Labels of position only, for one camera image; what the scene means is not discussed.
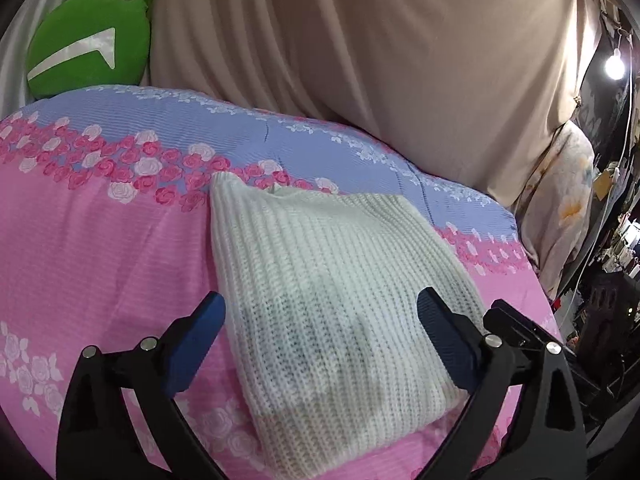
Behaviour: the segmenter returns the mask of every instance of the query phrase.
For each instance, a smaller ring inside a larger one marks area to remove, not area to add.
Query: fabric backdrop
[[[355,124],[504,206],[600,35],[597,0],[154,0],[150,81]]]

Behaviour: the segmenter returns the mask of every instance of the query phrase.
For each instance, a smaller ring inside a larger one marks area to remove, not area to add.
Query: electrical cord
[[[618,39],[618,44],[620,44],[620,39],[622,38],[622,34],[620,34],[620,38]],[[620,174],[620,164],[622,164],[622,159],[625,156],[626,153],[626,142],[627,140],[629,140],[629,153],[631,153],[631,131],[630,131],[630,126],[631,126],[631,114],[633,112],[632,108],[633,108],[633,90],[634,90],[634,85],[633,85],[633,53],[634,53],[634,44],[633,44],[633,37],[631,35],[628,36],[628,41],[629,41],[629,115],[628,118],[626,120],[626,129],[625,129],[625,142],[622,145],[622,152],[620,153],[620,158],[618,159],[618,163],[616,164],[616,169],[614,170],[614,176],[615,176],[615,171],[618,172],[618,174]],[[580,285],[580,280],[582,279],[582,275],[584,274],[585,269],[589,266],[589,261],[591,259],[591,255],[593,254],[593,250],[595,249],[597,243],[598,243],[598,238],[600,237],[600,232],[602,231],[602,227],[604,226],[604,221],[607,217],[607,208],[609,207],[609,201],[611,200],[611,195],[613,193],[613,189],[615,186],[611,186],[611,188],[609,189],[609,192],[607,193],[607,201],[605,202],[604,205],[604,209],[602,210],[602,219],[600,220],[600,225],[598,227],[598,231],[596,234],[596,237],[593,241],[593,244],[591,245],[591,248],[589,249],[589,252],[587,253],[587,257],[584,259],[584,265],[582,266],[582,270],[580,271],[580,274],[578,275],[578,280],[575,282],[575,287],[574,287],[574,293],[571,296],[571,301],[569,303],[569,306],[567,307],[566,312],[564,313],[564,316],[562,316],[562,321],[559,323],[559,327],[564,325],[564,322],[566,321],[566,317],[569,315],[569,312],[571,312],[571,306],[574,304],[574,300],[575,300],[575,294],[576,292],[578,292],[578,285]]]

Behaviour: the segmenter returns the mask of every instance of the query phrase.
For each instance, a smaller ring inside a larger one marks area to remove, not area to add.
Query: hanging bulb
[[[622,79],[625,76],[625,64],[622,62],[619,48],[614,50],[613,56],[607,59],[604,70],[610,78],[615,80]]]

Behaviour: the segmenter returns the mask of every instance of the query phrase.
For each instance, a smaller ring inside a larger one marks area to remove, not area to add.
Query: green pillow
[[[99,84],[138,84],[149,54],[149,0],[67,0],[40,24],[27,53],[34,97]]]

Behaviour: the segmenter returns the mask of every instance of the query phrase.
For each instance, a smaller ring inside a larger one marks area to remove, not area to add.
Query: bolt head
[[[558,355],[562,351],[562,347],[555,341],[546,344],[546,350],[553,355]]]
[[[156,346],[158,346],[158,339],[155,337],[145,337],[140,342],[140,348],[145,351],[153,350]]]
[[[84,347],[84,349],[82,350],[82,357],[86,358],[86,359],[90,359],[91,357],[93,357],[96,352],[98,351],[98,348],[94,345],[89,345]]]
[[[500,348],[502,346],[502,339],[495,334],[489,334],[484,336],[484,342],[491,348]]]

